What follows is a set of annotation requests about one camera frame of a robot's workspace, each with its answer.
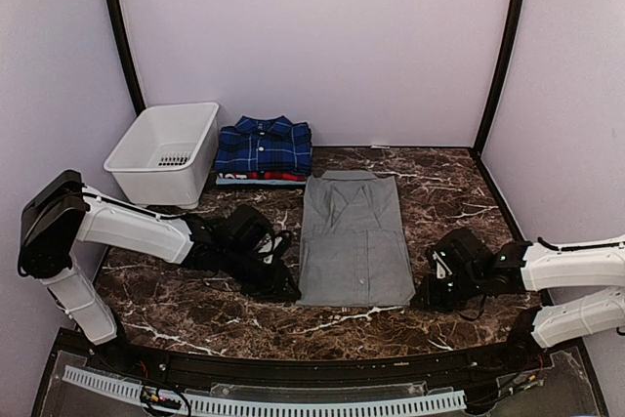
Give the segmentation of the grey long sleeve shirt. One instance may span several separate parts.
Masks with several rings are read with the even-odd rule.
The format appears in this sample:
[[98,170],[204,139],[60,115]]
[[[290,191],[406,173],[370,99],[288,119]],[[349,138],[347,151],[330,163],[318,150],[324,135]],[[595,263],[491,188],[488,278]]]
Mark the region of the grey long sleeve shirt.
[[306,307],[400,307],[415,295],[396,180],[327,171],[307,180],[298,301]]

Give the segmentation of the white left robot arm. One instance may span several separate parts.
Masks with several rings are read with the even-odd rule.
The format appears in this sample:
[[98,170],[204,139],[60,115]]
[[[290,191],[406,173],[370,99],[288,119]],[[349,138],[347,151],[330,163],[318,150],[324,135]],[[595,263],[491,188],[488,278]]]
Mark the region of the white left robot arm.
[[117,374],[128,374],[138,365],[137,351],[121,339],[123,328],[112,309],[74,262],[75,242],[147,254],[181,269],[221,271],[244,295],[283,303],[301,297],[282,260],[291,240],[291,231],[275,231],[249,205],[225,218],[167,215],[107,196],[66,170],[22,210],[18,273],[39,280],[87,340],[100,346],[101,360]]

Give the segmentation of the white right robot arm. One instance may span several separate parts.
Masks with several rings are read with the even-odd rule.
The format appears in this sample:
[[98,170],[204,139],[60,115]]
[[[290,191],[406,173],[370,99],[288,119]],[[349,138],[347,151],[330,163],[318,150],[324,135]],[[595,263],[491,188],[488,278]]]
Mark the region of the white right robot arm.
[[597,292],[565,304],[519,314],[498,352],[518,372],[546,350],[568,340],[624,329],[624,239],[554,245],[543,238],[510,242],[491,251],[469,229],[454,229],[429,247],[433,272],[420,282],[415,306],[441,313],[462,310],[475,297],[595,286]]

